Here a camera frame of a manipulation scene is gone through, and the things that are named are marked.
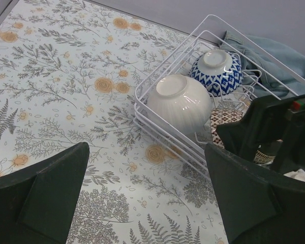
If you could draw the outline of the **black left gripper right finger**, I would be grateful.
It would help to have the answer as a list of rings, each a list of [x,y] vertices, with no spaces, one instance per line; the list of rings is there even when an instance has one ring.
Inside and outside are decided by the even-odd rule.
[[[216,145],[205,157],[229,243],[305,243],[305,182]]]

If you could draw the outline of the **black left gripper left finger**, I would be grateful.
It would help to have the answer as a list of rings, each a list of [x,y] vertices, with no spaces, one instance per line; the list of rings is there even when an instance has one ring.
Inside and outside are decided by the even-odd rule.
[[[81,142],[0,177],[0,243],[66,243],[88,158]]]

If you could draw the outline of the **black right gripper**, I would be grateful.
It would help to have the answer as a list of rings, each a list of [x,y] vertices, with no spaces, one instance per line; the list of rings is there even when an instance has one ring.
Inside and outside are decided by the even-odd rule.
[[[305,166],[305,95],[257,98],[241,120],[219,125],[216,132],[238,165],[253,165],[261,146],[275,154],[271,170]]]

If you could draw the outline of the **brown floral pattern bowl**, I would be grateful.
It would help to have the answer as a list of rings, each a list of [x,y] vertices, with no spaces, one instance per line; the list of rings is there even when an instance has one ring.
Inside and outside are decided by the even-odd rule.
[[[210,115],[210,128],[211,128],[213,144],[221,148],[225,148],[221,138],[216,132],[217,126],[239,121],[242,117],[243,117],[243,113],[238,110],[226,109],[226,108],[213,108]]]

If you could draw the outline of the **plain white ribbed bowl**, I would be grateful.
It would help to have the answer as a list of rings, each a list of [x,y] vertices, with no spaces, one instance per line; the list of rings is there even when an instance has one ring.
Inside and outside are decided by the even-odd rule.
[[[187,135],[205,125],[211,115],[212,102],[207,89],[197,80],[181,74],[161,79],[147,98],[147,107],[160,117],[147,117],[160,127],[165,121]]]

